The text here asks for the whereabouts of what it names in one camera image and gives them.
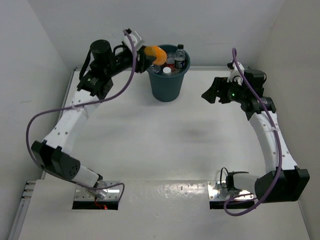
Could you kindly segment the blue label clear bottle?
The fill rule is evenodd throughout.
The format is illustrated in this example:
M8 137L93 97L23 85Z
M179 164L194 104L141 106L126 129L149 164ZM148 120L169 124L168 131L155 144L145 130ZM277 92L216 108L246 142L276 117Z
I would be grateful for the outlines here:
M152 64L149 68L148 68L152 73L159 73L161 71L161 67L158 65L154 65Z

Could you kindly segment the orange juice bottle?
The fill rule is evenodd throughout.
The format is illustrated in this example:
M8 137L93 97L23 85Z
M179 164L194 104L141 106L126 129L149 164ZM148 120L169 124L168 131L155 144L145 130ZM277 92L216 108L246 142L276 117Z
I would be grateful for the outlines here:
M153 57L153 65L162 66L167 61L167 53L156 45L146 46L144 49L146 56Z

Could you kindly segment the large square clear bottle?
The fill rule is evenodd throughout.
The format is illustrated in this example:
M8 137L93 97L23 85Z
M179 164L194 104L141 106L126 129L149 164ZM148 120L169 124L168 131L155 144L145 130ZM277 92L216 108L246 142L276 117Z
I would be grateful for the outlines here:
M171 75L171 73L172 73L172 69L170 68L170 67L164 67L163 69L162 69L162 74L164 75L164 76L169 76L169 75Z

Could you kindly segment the red label clear bottle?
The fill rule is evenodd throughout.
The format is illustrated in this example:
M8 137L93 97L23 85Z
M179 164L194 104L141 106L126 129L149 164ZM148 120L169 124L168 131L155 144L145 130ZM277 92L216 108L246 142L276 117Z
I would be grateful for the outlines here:
M174 52L168 52L166 54L166 66L169 67L172 71L175 69L175 53Z

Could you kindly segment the small dark pepsi bottle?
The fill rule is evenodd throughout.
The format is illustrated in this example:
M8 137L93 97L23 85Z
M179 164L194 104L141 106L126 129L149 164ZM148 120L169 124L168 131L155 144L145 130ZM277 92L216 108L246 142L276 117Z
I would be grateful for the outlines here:
M176 69L183 69L185 67L186 54L184 51L184 45L178 44L177 50L174 53L174 67Z

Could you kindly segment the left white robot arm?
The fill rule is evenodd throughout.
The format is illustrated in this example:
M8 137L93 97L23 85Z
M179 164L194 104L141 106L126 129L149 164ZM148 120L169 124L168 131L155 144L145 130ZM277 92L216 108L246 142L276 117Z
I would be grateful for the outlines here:
M133 74L143 73L151 64L162 65L166 57L158 46L145 46L128 37L116 47L111 47L107 40L94 41L80 71L71 104L62 109L62 117L41 142L26 144L35 164L56 178L94 189L102 176L71 157L78 134L102 102L119 96L116 93L107 97L114 76L128 68Z

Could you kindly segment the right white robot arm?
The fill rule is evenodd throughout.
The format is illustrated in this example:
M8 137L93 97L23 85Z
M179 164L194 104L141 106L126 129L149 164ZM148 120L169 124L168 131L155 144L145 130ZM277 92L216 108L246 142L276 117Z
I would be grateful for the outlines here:
M244 76L247 83L238 82L239 74L215 77L210 88L201 96L210 104L239 103L263 153L265 175L257 177L246 171L229 172L225 187L228 191L245 188L259 200L268 194L265 203L295 202L310 180L310 174L307 169L301 169L289 153L278 125L274 101L264 96L266 74L249 69L244 71Z

